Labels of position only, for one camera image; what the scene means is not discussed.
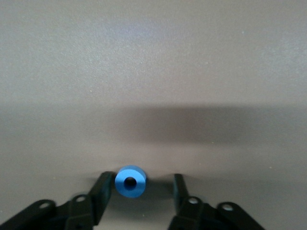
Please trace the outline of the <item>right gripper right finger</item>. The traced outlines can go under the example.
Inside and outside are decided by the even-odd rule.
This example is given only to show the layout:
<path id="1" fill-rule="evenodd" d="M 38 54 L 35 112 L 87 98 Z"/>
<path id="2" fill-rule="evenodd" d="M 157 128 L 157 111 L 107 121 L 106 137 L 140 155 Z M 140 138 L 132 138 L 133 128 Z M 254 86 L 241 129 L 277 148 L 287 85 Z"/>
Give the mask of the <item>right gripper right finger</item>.
<path id="1" fill-rule="evenodd" d="M 173 198 L 176 214 L 168 230 L 198 230 L 203 202 L 189 194 L 183 175 L 178 173 L 174 174 Z"/>

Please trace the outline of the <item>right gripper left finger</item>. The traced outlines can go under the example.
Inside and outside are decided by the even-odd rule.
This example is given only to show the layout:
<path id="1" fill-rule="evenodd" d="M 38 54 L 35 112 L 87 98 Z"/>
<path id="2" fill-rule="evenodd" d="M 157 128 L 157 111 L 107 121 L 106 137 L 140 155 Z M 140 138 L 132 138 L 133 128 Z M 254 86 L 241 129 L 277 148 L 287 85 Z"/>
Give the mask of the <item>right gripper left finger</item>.
<path id="1" fill-rule="evenodd" d="M 112 179 L 112 172 L 103 172 L 88 193 L 71 199 L 64 229 L 92 230 L 99 224 L 111 197 Z"/>

